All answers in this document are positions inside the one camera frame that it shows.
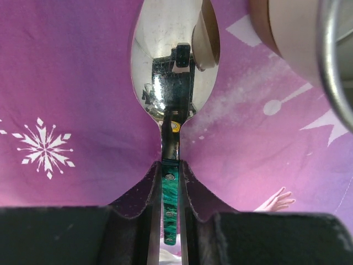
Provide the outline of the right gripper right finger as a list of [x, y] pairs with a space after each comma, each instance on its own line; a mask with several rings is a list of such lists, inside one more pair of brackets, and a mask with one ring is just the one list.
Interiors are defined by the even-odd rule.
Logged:
[[352, 237], [334, 215], [236, 211], [182, 162], [183, 264], [351, 264]]

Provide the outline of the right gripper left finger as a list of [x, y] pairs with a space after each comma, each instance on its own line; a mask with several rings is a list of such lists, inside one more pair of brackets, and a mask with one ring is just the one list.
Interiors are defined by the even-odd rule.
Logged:
[[1, 208], [2, 264], [158, 264], [161, 164], [106, 206]]

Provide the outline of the purple printed placemat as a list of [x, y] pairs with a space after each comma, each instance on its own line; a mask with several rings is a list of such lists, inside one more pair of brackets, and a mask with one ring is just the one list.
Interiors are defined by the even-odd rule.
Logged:
[[[131, 49], [144, 1], [1, 2], [1, 208], [106, 206], [161, 164], [161, 133], [135, 95]], [[256, 34], [249, 1], [210, 1], [214, 88], [180, 133], [180, 164], [240, 212], [338, 215], [352, 183], [352, 130], [321, 86]]]

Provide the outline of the spoon with green handle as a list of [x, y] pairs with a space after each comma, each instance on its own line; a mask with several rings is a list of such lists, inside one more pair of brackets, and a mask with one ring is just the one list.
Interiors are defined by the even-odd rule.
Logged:
[[177, 241], [181, 127], [208, 100], [220, 61], [210, 1], [144, 1], [131, 49], [135, 95], [161, 133], [163, 235]]

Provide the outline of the metal cup with wood band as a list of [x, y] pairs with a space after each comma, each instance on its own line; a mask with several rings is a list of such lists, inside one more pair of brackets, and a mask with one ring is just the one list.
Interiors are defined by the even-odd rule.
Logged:
[[352, 1], [249, 1], [260, 40], [309, 83], [321, 86], [352, 130]]

